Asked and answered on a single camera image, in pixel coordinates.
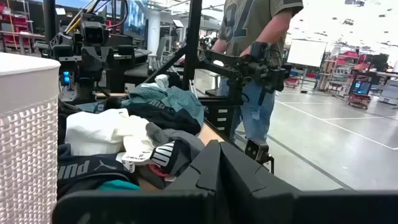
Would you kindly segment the dark desk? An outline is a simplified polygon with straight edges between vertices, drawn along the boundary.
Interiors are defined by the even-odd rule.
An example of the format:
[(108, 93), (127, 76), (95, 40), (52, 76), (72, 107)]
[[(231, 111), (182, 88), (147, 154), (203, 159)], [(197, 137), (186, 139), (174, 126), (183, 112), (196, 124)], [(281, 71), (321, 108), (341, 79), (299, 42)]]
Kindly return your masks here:
[[(150, 75), (156, 72), (166, 61), (158, 60), (157, 55), (149, 50), (135, 49), (135, 64), (128, 65), (131, 69), (124, 72), (124, 82), (138, 85), (144, 82)], [(163, 74), (169, 77), (170, 86), (182, 86), (183, 64), (175, 63)]]

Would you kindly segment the large teal patterned cloth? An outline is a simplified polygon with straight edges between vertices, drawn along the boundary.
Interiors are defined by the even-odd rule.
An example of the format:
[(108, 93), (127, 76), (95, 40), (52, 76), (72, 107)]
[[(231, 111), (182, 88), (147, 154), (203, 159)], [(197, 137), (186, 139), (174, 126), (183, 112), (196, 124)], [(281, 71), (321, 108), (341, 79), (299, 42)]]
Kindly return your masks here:
[(190, 91), (181, 90), (176, 86), (161, 88), (155, 83), (143, 83), (129, 93), (128, 99), (121, 101), (123, 106), (133, 103), (148, 103), (158, 108), (169, 108), (175, 112), (185, 109), (200, 126), (204, 122), (203, 106)]

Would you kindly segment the pale blue cloth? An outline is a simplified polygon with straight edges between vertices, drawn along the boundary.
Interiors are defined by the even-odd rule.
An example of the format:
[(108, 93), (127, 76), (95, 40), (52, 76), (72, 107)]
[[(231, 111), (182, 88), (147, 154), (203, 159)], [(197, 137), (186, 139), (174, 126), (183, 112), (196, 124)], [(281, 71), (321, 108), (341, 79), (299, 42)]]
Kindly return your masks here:
[(165, 74), (157, 75), (153, 83), (140, 84), (143, 88), (155, 88), (160, 91), (167, 91), (169, 88), (169, 76)]

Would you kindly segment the red cloth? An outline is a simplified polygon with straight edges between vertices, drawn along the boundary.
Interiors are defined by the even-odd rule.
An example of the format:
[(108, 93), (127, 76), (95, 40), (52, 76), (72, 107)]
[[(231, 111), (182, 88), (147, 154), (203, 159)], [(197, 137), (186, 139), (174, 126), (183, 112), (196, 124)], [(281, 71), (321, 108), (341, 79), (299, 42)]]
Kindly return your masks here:
[(151, 172), (153, 172), (155, 175), (157, 175), (159, 177), (169, 177), (170, 176), (168, 173), (163, 171), (159, 166), (157, 166), (155, 164), (148, 164), (147, 166)]

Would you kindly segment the black aluminium frame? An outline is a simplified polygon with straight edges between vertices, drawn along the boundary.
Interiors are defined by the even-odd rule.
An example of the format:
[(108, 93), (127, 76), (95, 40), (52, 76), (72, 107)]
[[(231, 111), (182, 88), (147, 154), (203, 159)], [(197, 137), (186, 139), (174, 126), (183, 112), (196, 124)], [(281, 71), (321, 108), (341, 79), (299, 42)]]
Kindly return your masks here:
[[(159, 68), (158, 72), (150, 75), (146, 81), (151, 81), (156, 75), (164, 73), (166, 69), (170, 68), (173, 63), (185, 55), (185, 73), (183, 76), (182, 88), (188, 89), (188, 81), (193, 80), (195, 76), (194, 69), (198, 63), (197, 48), (198, 48), (198, 32), (200, 29), (200, 13), (202, 0), (188, 0), (191, 2), (190, 17), (188, 24), (190, 25), (190, 32), (186, 34), (185, 44), (179, 49), (175, 55), (163, 66)], [(45, 40), (49, 44), (50, 41), (56, 37), (56, 24), (55, 24), (55, 0), (43, 0), (42, 10), (44, 14), (44, 29)]]

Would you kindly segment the black Puma garment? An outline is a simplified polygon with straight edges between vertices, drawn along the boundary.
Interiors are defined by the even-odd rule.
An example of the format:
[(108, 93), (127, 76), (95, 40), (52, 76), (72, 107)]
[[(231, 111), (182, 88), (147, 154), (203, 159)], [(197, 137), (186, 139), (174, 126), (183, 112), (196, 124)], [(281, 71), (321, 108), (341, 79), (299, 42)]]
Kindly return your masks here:
[(139, 186), (134, 173), (121, 163), (121, 153), (74, 156), (69, 144), (58, 147), (57, 198), (85, 190), (97, 190), (104, 182), (123, 180)]

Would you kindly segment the white plastic laundry basket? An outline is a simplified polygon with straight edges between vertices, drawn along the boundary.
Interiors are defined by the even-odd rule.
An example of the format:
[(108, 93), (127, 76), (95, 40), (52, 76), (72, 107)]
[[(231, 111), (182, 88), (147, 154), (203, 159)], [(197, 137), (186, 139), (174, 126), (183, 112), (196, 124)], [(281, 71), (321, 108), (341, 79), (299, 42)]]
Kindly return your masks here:
[(59, 68), (56, 60), (0, 52), (0, 224), (50, 224)]

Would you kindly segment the cart with blue screen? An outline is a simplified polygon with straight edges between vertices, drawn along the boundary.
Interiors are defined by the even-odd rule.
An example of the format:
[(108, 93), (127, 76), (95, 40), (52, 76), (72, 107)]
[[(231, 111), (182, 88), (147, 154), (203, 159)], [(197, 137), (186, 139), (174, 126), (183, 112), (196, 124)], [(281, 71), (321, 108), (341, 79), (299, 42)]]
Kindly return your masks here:
[(368, 109), (371, 101), (369, 91), (372, 78), (366, 75), (356, 75), (348, 94), (347, 104), (355, 108)]

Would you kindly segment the black cloth with white stripes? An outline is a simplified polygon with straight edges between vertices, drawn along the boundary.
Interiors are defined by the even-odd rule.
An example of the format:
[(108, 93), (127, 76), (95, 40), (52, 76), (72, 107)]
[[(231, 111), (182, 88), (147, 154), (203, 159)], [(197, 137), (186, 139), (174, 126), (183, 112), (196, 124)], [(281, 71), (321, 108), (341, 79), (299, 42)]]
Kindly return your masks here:
[(179, 140), (156, 147), (150, 160), (172, 176), (179, 176), (192, 161), (190, 148)]

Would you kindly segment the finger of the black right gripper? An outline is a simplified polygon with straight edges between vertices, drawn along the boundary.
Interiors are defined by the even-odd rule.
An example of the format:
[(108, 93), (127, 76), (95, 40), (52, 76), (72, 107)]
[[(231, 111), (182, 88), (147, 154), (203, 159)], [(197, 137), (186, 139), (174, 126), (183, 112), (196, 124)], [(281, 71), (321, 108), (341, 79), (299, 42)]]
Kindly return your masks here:
[(83, 69), (89, 72), (97, 71), (96, 66), (96, 50), (94, 47), (82, 47), (81, 48), (81, 59), (83, 64)]
[(109, 70), (114, 63), (114, 50), (112, 47), (100, 47), (97, 51), (98, 54), (98, 69), (97, 71)]

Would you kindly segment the shelf with red bins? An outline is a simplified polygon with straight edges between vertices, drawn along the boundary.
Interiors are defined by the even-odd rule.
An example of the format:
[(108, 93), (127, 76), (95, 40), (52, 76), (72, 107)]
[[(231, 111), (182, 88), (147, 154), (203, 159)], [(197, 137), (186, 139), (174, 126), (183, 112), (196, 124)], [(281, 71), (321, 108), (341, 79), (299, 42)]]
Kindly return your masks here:
[(19, 33), (33, 33), (29, 2), (26, 0), (0, 0), (0, 51), (33, 51), (33, 37)]

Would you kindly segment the white column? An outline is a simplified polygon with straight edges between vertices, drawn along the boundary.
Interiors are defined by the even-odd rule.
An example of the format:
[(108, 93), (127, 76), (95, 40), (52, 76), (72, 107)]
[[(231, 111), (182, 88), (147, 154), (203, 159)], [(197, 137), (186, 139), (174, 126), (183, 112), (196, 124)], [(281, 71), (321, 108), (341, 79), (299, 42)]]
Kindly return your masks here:
[(148, 10), (147, 49), (153, 54), (157, 52), (160, 40), (160, 12)]

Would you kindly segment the small teal cloth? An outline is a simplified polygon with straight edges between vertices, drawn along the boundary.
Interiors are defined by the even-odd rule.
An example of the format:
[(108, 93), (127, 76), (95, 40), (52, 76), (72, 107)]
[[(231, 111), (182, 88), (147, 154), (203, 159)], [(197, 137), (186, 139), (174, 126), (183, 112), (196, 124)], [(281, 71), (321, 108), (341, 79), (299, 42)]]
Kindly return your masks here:
[(106, 191), (122, 191), (122, 190), (140, 190), (140, 187), (136, 184), (126, 182), (123, 180), (111, 180), (104, 182), (97, 189), (106, 190)]

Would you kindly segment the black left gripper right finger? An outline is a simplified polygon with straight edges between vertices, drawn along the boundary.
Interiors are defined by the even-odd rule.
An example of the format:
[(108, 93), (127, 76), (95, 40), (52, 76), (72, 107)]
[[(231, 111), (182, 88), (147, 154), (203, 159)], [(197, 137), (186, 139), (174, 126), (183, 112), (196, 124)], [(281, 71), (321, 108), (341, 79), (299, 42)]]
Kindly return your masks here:
[(228, 142), (221, 143), (221, 179), (234, 224), (292, 224), (299, 189), (271, 174)]

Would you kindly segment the grey cloth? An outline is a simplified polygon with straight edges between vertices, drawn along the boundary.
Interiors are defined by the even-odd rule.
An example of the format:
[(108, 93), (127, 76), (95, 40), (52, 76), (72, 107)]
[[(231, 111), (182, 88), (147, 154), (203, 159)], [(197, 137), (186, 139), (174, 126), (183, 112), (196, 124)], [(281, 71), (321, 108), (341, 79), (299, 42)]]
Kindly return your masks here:
[(160, 146), (175, 140), (182, 141), (190, 149), (191, 160), (194, 160), (202, 152), (205, 145), (196, 136), (181, 130), (161, 129), (154, 123), (146, 125), (147, 135), (154, 141), (155, 145)]

